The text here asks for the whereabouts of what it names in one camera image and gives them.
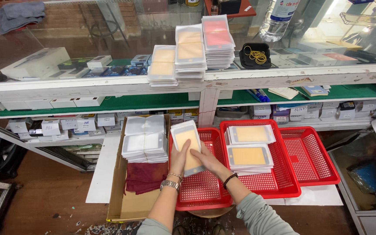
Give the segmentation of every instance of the glass shelf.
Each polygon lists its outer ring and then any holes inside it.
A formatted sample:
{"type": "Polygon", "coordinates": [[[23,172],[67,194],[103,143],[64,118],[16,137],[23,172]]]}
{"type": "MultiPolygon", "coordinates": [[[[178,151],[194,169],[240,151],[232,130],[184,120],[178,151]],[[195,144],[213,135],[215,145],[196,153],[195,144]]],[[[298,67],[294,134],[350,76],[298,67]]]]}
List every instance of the glass shelf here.
{"type": "MultiPolygon", "coordinates": [[[[229,22],[236,50],[244,43],[262,42],[256,34],[268,2],[250,0],[250,4],[256,16],[229,22]]],[[[0,35],[0,69],[48,47],[65,47],[71,58],[111,55],[128,61],[138,54],[151,54],[154,45],[175,45],[175,26],[199,24],[206,12],[203,0],[195,8],[160,0],[62,0],[45,2],[45,6],[41,23],[0,35]]],[[[342,40],[376,54],[376,28],[346,25],[339,15],[342,12],[376,15],[376,3],[302,0],[284,37],[268,44],[273,49],[342,40]]]]}

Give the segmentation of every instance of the bracelet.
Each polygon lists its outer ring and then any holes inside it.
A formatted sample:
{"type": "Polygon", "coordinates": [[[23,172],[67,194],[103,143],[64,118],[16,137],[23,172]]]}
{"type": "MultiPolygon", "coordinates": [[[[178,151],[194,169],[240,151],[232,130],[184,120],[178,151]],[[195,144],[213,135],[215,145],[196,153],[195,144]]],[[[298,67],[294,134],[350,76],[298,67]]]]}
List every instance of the bracelet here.
{"type": "Polygon", "coordinates": [[[233,178],[233,177],[235,177],[235,176],[236,176],[236,178],[238,178],[237,173],[234,173],[234,174],[232,174],[231,176],[229,176],[229,177],[226,179],[226,181],[223,183],[223,188],[224,188],[225,190],[227,190],[227,188],[226,188],[226,184],[227,184],[227,182],[228,182],[231,178],[233,178]]]}
{"type": "Polygon", "coordinates": [[[180,183],[182,183],[182,176],[169,172],[166,177],[168,177],[169,175],[177,176],[180,179],[180,181],[181,181],[180,183]]]}

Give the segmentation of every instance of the green shelf mat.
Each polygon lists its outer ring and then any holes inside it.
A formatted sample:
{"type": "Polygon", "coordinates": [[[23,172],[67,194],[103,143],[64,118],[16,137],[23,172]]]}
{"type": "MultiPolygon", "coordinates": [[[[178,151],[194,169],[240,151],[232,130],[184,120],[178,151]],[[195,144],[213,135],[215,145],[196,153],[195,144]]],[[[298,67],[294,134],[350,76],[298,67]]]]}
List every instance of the green shelf mat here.
{"type": "Polygon", "coordinates": [[[128,109],[158,109],[158,108],[173,108],[173,107],[195,107],[199,106],[198,100],[188,101],[188,93],[166,93],[166,94],[140,94],[140,95],[125,95],[119,98],[112,96],[106,99],[100,106],[96,107],[74,107],[74,108],[57,108],[57,109],[38,109],[38,110],[4,110],[0,111],[0,117],[7,116],[23,116],[29,115],[52,115],[62,113],[74,112],[100,112],[111,110],[128,110],[128,109]]]}
{"type": "MultiPolygon", "coordinates": [[[[329,95],[323,96],[313,96],[310,97],[307,93],[300,87],[296,87],[303,94],[307,95],[311,100],[324,100],[324,99],[342,99],[342,100],[352,100],[355,98],[372,98],[376,97],[376,84],[355,84],[355,85],[332,85],[329,95]]],[[[302,98],[299,94],[293,99],[285,99],[279,95],[268,92],[268,89],[263,89],[268,95],[271,102],[310,102],[302,98]]],[[[245,90],[234,90],[232,99],[219,99],[217,105],[233,105],[233,104],[248,104],[248,103],[258,103],[248,92],[245,90]]]]}

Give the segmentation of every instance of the pen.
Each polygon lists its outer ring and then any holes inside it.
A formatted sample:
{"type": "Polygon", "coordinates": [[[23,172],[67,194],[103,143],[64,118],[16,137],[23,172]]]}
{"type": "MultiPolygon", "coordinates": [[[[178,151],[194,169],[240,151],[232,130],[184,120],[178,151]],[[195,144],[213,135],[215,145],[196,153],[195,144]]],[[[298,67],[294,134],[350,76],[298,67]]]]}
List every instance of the pen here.
{"type": "Polygon", "coordinates": [[[255,98],[257,101],[261,102],[261,100],[259,100],[258,96],[256,96],[252,91],[250,91],[249,89],[246,89],[246,91],[253,97],[255,98]]]}
{"type": "Polygon", "coordinates": [[[291,89],[293,89],[293,90],[296,90],[296,91],[298,91],[298,93],[301,95],[301,97],[302,98],[304,98],[304,99],[306,99],[306,100],[310,100],[310,98],[308,98],[305,94],[303,94],[301,91],[299,91],[299,90],[297,90],[297,89],[295,89],[295,88],[293,88],[293,87],[290,87],[291,89]]]}
{"type": "Polygon", "coordinates": [[[250,91],[253,92],[253,93],[259,98],[260,101],[262,101],[262,102],[265,102],[265,101],[266,101],[266,100],[265,100],[265,97],[264,97],[263,95],[261,95],[261,94],[258,92],[258,90],[256,90],[256,89],[250,89],[250,91]]]}
{"type": "Polygon", "coordinates": [[[266,102],[271,102],[271,100],[269,99],[269,97],[265,94],[264,90],[258,89],[258,92],[265,97],[266,102]]]}

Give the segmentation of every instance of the blue pen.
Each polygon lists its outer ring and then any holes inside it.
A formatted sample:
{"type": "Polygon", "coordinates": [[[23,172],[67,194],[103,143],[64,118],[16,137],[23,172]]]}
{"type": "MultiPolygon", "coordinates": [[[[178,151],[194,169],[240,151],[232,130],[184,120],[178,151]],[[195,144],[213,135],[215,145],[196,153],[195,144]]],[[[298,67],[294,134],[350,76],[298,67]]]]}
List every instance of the blue pen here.
{"type": "Polygon", "coordinates": [[[258,92],[265,97],[266,102],[271,102],[271,100],[269,99],[269,97],[265,94],[264,90],[258,89],[258,92]]]}
{"type": "Polygon", "coordinates": [[[250,91],[249,89],[246,89],[246,91],[253,97],[255,98],[257,101],[261,102],[261,100],[259,100],[258,96],[256,96],[252,91],[250,91]]]}
{"type": "Polygon", "coordinates": [[[262,102],[265,102],[265,97],[261,95],[258,90],[256,89],[250,89],[262,102]]]}

